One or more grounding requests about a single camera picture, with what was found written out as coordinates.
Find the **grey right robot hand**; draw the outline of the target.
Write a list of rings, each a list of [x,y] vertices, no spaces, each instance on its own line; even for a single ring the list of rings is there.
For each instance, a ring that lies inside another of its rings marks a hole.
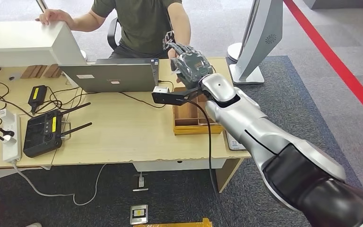
[[[177,56],[171,59],[171,68],[176,72],[177,78],[187,89],[199,86],[199,82],[215,71],[201,51],[190,45],[168,43],[175,50]]]

